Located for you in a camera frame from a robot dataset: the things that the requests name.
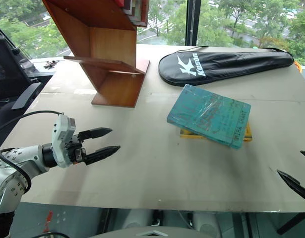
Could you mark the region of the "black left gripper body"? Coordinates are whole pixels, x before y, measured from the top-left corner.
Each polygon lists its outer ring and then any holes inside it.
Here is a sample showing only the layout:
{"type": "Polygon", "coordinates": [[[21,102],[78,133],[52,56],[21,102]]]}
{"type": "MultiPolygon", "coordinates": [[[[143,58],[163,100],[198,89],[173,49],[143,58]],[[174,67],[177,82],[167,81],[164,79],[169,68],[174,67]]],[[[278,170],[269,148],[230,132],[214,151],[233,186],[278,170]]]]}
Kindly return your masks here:
{"type": "Polygon", "coordinates": [[[84,140],[80,138],[80,134],[75,134],[65,143],[65,149],[71,164],[78,164],[84,161],[86,151],[82,146],[83,141],[84,140]]]}

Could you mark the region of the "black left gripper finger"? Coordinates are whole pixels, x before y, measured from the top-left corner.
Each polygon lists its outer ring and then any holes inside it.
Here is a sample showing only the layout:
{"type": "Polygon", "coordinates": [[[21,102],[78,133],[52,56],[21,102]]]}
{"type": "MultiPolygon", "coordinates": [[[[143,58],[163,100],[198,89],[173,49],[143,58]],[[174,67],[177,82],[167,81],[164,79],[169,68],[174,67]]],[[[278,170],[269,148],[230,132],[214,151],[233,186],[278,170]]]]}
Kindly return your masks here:
{"type": "Polygon", "coordinates": [[[80,142],[83,142],[84,140],[87,140],[87,139],[95,139],[98,137],[102,137],[112,131],[113,131],[112,129],[106,128],[106,127],[94,128],[94,129],[80,132],[78,134],[78,138],[79,138],[80,142]]]}
{"type": "Polygon", "coordinates": [[[95,151],[94,153],[85,155],[83,162],[86,165],[101,161],[114,153],[116,153],[121,147],[120,146],[107,146],[102,149],[95,151]]]}

